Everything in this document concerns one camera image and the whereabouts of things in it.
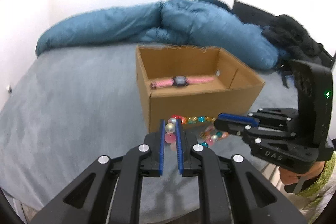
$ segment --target open cardboard box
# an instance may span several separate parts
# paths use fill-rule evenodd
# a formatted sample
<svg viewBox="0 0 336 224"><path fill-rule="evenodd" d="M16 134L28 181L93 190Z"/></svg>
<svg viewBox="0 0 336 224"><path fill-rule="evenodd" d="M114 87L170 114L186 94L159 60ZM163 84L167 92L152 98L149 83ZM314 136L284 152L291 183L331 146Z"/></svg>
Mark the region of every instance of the open cardboard box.
<svg viewBox="0 0 336 224"><path fill-rule="evenodd" d="M218 47L138 47L137 84L149 132L160 119L172 115L217 117L219 113L245 114L265 82L251 68ZM213 82L152 90L155 80L174 76L214 76Z"/></svg>

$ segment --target blue blanket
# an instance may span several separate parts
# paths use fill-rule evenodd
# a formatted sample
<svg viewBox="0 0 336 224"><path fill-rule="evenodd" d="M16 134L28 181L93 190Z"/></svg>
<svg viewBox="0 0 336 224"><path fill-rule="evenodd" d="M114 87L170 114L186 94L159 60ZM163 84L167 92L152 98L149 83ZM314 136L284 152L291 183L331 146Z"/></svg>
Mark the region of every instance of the blue blanket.
<svg viewBox="0 0 336 224"><path fill-rule="evenodd" d="M267 70L276 65L278 50L261 31L214 4L168 0L70 17L39 38L36 55L61 47L120 41L158 42L222 47L250 67Z"/></svg>

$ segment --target pink bead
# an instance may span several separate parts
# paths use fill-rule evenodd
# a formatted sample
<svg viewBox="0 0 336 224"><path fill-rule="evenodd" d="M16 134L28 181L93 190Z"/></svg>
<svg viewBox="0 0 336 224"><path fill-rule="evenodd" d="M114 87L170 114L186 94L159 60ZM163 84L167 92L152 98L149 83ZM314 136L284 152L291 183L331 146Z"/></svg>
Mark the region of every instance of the pink bead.
<svg viewBox="0 0 336 224"><path fill-rule="evenodd" d="M171 143L170 144L170 149L172 150L172 151L176 151L176 142L173 142L173 143Z"/></svg>
<svg viewBox="0 0 336 224"><path fill-rule="evenodd" d="M167 133L165 135L166 143L174 143L176 141L176 136L174 133Z"/></svg>
<svg viewBox="0 0 336 224"><path fill-rule="evenodd" d="M210 140L207 140L206 142L207 142L207 144L208 144L209 146L212 146L212 145L214 144L213 140L211 140L211 139L210 139Z"/></svg>

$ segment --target wristwatch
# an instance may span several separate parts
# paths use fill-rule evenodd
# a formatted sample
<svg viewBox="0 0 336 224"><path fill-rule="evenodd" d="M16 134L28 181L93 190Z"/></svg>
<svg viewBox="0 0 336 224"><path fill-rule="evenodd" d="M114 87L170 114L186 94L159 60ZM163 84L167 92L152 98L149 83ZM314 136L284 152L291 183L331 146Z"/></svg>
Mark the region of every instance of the wristwatch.
<svg viewBox="0 0 336 224"><path fill-rule="evenodd" d="M190 84L202 84L210 83L215 79L213 76L203 76L203 77L185 77L185 76L175 76L171 79L162 81L151 82L151 89L166 88L169 86L183 87Z"/></svg>

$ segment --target bed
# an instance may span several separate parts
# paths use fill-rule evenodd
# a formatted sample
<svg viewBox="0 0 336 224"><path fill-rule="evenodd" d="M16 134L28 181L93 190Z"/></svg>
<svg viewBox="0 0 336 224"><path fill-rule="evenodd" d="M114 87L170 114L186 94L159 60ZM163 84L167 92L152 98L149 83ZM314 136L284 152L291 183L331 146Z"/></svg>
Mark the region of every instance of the bed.
<svg viewBox="0 0 336 224"><path fill-rule="evenodd" d="M39 210L100 155L118 157L142 143L136 45L65 47L39 56L0 113L0 186L7 193ZM293 85L284 87L275 71L259 74L266 85L251 110L297 107ZM259 170L266 164L236 136L212 149L242 154ZM167 146L162 178L143 180L140 223L168 222L198 207L197 179L178 175L176 152Z"/></svg>

